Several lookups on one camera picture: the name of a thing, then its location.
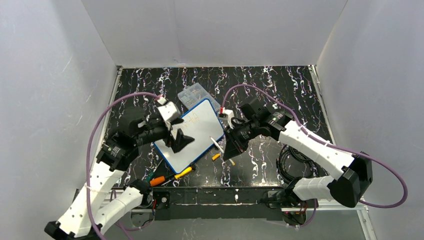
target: marble pattern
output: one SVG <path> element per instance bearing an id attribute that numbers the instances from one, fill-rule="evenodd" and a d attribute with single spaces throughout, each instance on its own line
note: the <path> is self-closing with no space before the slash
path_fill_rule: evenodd
<path id="1" fill-rule="evenodd" d="M 134 92 L 152 92 L 165 96 L 186 112 L 177 97 L 185 87 L 194 83 L 201 84 L 219 103 L 227 90 L 236 84 L 257 86 L 271 96 L 291 107 L 306 127 L 324 139 L 330 139 L 317 92 L 312 83 L 307 66 L 254 66 L 254 67 L 188 67 L 188 68 L 131 68 L 124 69 L 118 84 L 118 99 Z M 248 87 L 235 89 L 228 97 L 225 107 L 233 109 L 236 117 L 241 117 L 239 106 L 248 96 L 256 96 L 264 105 L 277 108 L 277 104 Z M 123 101 L 111 110 L 107 124 L 108 131 L 120 124 L 119 119 L 127 106 L 141 106 L 148 113 L 155 112 L 150 97 L 134 97 Z M 219 144 L 224 147 L 225 140 Z M 168 187 L 268 187 L 281 186 L 283 181 L 277 174 L 276 158 L 282 148 L 269 137 L 259 136 L 249 142 L 248 150 L 233 160 L 236 165 L 221 159 L 212 161 L 218 153 L 212 149 L 196 162 L 196 171 L 180 180 L 169 183 Z M 153 144 L 140 148 L 141 155 L 133 161 L 117 187 L 139 178 L 145 179 L 158 165 L 162 157 Z M 307 174 L 304 163 L 287 160 L 289 172 L 295 176 Z M 172 171 L 162 163 L 156 175 L 169 175 Z"/>

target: cable tie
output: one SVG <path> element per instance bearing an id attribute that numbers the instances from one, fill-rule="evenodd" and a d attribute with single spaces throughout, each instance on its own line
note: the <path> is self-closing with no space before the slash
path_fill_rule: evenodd
<path id="1" fill-rule="evenodd" d="M 90 189 L 90 192 L 95 192 L 95 193 L 99 193 L 99 194 L 108 194 L 109 191 L 99 191 L 96 189 L 93 189 L 91 186 L 88 186 L 87 183 L 84 183 L 84 187 L 87 189 Z"/>

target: white marker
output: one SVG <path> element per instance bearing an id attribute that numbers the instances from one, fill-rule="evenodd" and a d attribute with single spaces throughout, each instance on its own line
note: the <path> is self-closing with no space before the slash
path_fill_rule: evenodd
<path id="1" fill-rule="evenodd" d="M 224 153 L 223 148 L 217 143 L 217 141 L 215 141 L 215 139 L 213 139 L 211 136 L 209 136 L 209 138 L 210 140 L 212 140 L 213 144 L 215 144 L 215 146 L 221 151 L 221 153 Z M 236 163 L 231 158 L 228 160 L 231 162 L 233 166 L 236 165 Z"/>

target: yellow object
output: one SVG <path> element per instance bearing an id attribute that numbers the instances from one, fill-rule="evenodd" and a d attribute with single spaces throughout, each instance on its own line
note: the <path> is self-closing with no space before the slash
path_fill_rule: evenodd
<path id="1" fill-rule="evenodd" d="M 191 172 L 193 170 L 193 168 L 191 166 L 187 167 L 186 169 L 184 169 L 184 171 L 182 171 L 180 174 L 175 175 L 175 179 L 179 179 L 181 177 L 183 177 L 184 175 L 188 174 L 189 172 Z"/>
<path id="2" fill-rule="evenodd" d="M 212 161 L 215 161 L 220 156 L 221 156 L 221 153 L 216 154 L 215 156 L 212 157 Z"/>

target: orange handle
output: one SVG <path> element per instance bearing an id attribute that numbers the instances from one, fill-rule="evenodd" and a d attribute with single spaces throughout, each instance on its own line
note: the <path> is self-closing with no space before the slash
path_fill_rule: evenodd
<path id="1" fill-rule="evenodd" d="M 154 186 L 159 185 L 159 184 L 161 184 L 163 182 L 165 182 L 165 177 L 164 176 L 160 176 L 160 177 L 157 177 L 157 178 L 151 180 L 150 181 L 150 186 L 154 187 Z"/>

